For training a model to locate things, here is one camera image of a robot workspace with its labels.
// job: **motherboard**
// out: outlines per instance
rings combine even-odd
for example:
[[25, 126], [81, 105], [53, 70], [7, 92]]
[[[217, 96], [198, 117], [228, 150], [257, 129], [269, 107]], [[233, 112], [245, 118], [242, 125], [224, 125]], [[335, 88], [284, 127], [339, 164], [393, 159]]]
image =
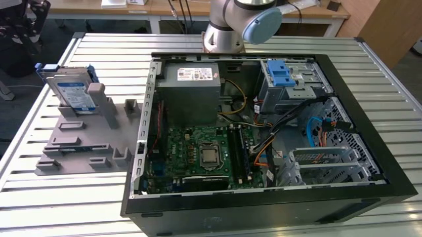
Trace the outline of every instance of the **motherboard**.
[[262, 188], [261, 171], [249, 159], [254, 144], [250, 127], [169, 128], [166, 159], [152, 161], [150, 191], [186, 192], [188, 184], [196, 190], [210, 179], [214, 185], [229, 183], [228, 189]]

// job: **gray floor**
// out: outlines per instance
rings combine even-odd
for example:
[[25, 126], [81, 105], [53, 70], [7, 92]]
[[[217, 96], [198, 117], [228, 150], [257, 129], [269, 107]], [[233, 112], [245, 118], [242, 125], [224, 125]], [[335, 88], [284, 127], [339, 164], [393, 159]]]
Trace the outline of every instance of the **gray floor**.
[[[134, 33], [142, 26], [150, 30], [146, 21], [90, 21], [97, 33]], [[181, 30], [174, 21], [164, 22], [164, 34], [180, 34]], [[200, 34], [208, 27], [206, 22], [196, 22], [193, 33]], [[37, 62], [57, 63], [71, 41], [74, 32], [85, 32], [86, 24], [83, 20], [67, 20], [66, 28], [61, 29], [54, 20], [49, 20], [43, 30], [45, 48], [41, 55], [35, 57]], [[422, 57], [408, 53], [393, 73], [405, 84], [420, 102], [422, 102]], [[0, 79], [6, 85], [43, 85], [41, 78], [33, 74], [25, 78], [11, 78], [0, 71]], [[42, 88], [13, 87], [15, 93], [14, 101], [0, 99], [0, 139], [13, 139], [21, 124], [27, 116], [34, 101], [38, 98]], [[9, 143], [0, 142], [0, 157], [6, 152]]]

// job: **power supply label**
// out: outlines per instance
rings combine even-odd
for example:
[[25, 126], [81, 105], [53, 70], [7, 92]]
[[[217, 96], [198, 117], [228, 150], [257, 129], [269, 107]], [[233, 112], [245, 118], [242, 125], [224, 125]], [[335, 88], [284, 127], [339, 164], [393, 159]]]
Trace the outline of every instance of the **power supply label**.
[[180, 68], [178, 80], [213, 80], [212, 68]]
[[61, 82], [58, 83], [62, 96], [66, 98], [71, 107], [78, 111], [95, 110], [95, 103], [90, 94], [87, 93], [87, 87], [81, 82]]

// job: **aluminum slotted table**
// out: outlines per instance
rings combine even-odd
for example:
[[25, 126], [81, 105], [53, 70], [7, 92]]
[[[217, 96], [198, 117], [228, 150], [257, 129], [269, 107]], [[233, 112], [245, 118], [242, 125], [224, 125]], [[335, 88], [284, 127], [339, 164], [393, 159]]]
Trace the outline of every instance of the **aluminum slotted table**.
[[[200, 52], [201, 36], [75, 34], [59, 64], [97, 68], [116, 103], [144, 102], [152, 52]], [[365, 44], [355, 39], [274, 37], [248, 52], [328, 54], [364, 110], [422, 193], [422, 107]], [[126, 172], [38, 176], [43, 147], [59, 117], [45, 87], [0, 161], [0, 236], [142, 237], [121, 217]], [[345, 223], [230, 232], [214, 236], [421, 236], [422, 195], [385, 205]]]

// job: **blue drive bay latch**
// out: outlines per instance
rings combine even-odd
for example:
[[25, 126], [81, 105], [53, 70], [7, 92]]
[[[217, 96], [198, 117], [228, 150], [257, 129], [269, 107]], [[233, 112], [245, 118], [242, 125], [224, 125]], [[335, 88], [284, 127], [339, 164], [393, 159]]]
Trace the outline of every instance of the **blue drive bay latch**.
[[274, 86], [296, 86], [297, 82], [290, 78], [290, 69], [286, 67], [285, 61], [268, 61], [269, 73], [274, 80]]

